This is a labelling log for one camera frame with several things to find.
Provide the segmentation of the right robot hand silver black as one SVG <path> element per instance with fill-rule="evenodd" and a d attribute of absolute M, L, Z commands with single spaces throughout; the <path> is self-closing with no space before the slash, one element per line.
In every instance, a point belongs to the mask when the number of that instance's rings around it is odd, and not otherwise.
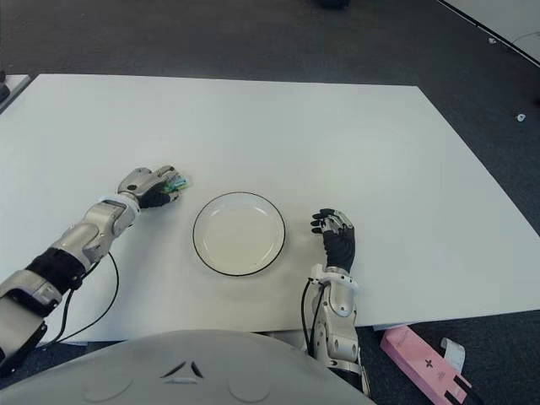
<path fill-rule="evenodd" d="M 355 229 L 341 211 L 323 208 L 312 215 L 311 232 L 322 237 L 327 266 L 350 273 L 355 258 Z"/>

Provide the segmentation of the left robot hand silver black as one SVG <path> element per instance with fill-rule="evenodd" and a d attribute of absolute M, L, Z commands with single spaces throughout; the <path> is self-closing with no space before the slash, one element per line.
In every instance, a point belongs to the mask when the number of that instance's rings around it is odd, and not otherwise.
<path fill-rule="evenodd" d="M 133 199 L 141 209 L 163 207 L 176 201 L 180 196 L 177 187 L 168 186 L 168 183 L 178 175 L 171 165 L 162 166 L 157 170 L 137 168 L 123 179 L 117 192 Z"/>

